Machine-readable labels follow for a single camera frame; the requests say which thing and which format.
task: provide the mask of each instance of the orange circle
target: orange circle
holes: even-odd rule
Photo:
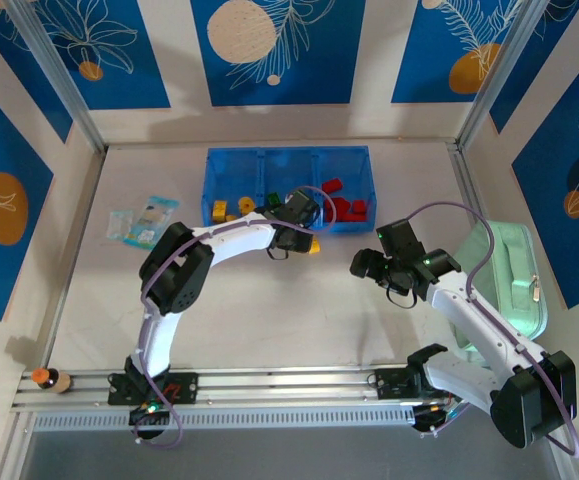
[[[102,78],[102,68],[100,68],[98,64],[88,60],[82,62],[78,66],[78,71],[80,72],[80,75],[91,82],[97,82]]]
[[[579,218],[579,191],[572,190],[565,197],[565,213],[574,220]]]
[[[488,43],[463,55],[451,68],[449,88],[463,95],[478,93],[499,50],[499,44]]]
[[[254,211],[256,204],[250,197],[242,197],[240,200],[238,200],[238,208],[240,209],[240,213],[242,215],[247,215]]]
[[[46,368],[36,368],[31,373],[31,380],[36,383],[45,383],[47,380],[49,380],[49,370]]]
[[[0,172],[0,245],[15,245],[27,227],[29,203],[22,183]]]

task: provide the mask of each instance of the small plastic bag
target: small plastic bag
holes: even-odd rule
[[[109,225],[107,225],[107,238],[121,242],[131,230],[133,223],[133,210],[114,210],[109,212]]]
[[[149,197],[140,218],[125,236],[124,242],[134,247],[151,250],[167,228],[171,214],[179,202],[162,197]]]

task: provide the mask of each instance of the robotic arm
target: robotic arm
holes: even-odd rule
[[[575,416],[575,367],[567,355],[548,354],[475,289],[469,294],[467,275],[460,265],[443,250],[425,252],[408,220],[381,227],[377,233],[384,254],[361,250],[351,265],[352,275],[372,278],[401,295],[413,291],[464,332],[490,367],[465,362],[434,344],[410,356],[405,369],[377,370],[379,396],[411,398],[412,393],[451,392],[489,413],[504,438],[524,448],[565,423],[553,392],[540,375],[546,373],[566,410]]]
[[[110,377],[112,387],[123,388],[126,393],[127,385],[119,384],[122,377],[122,382],[130,386],[128,404],[144,406],[153,401],[155,394],[145,374],[161,390],[167,377],[175,375],[168,369],[176,327],[182,313],[198,298],[209,269],[252,250],[308,252],[310,234],[268,221],[305,225],[317,211],[318,205],[298,191],[285,205],[261,209],[218,227],[189,229],[182,223],[172,225],[140,269],[143,287],[182,245],[194,237],[205,238],[184,250],[184,263],[168,265],[147,292],[147,301],[157,313],[146,313],[145,337],[141,335],[136,353],[127,358],[125,375]],[[575,367],[569,357],[562,352],[546,353],[514,329],[477,291],[468,294],[467,275],[460,265],[443,250],[427,253],[407,220],[381,227],[377,233],[384,253],[361,250],[353,259],[351,273],[369,277],[401,295],[412,291],[429,302],[465,333],[491,368],[467,363],[441,345],[430,345],[412,354],[406,368],[376,370],[380,399],[427,398],[450,392],[489,413],[500,433],[523,448],[565,422],[553,393],[537,371],[542,369],[571,416],[575,415]],[[144,361],[140,361],[138,352]],[[541,359],[539,367],[528,358]],[[145,411],[139,407],[132,415],[130,422],[140,423]]]

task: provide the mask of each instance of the gray floor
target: gray floor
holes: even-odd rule
[[[23,479],[555,479],[546,444],[506,444],[470,409],[439,438],[411,427],[192,430],[179,450],[139,447],[128,431],[33,435]]]

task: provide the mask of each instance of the white floor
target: white floor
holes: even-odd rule
[[[444,143],[367,144],[378,194],[376,226],[430,201],[462,200]],[[138,269],[147,252],[106,239],[109,212],[140,212],[150,195],[160,195],[180,200],[174,221],[200,226],[206,153],[207,146],[109,150],[60,320],[53,367],[122,368],[140,327]],[[412,224],[428,250],[452,252],[470,230],[467,216],[449,207],[429,210]],[[428,305],[398,309],[371,280],[349,274],[356,251],[379,249],[374,233],[320,240],[318,255],[272,262],[264,252],[252,252],[212,269],[178,327],[172,365],[400,362],[421,346],[451,339],[447,322]]]

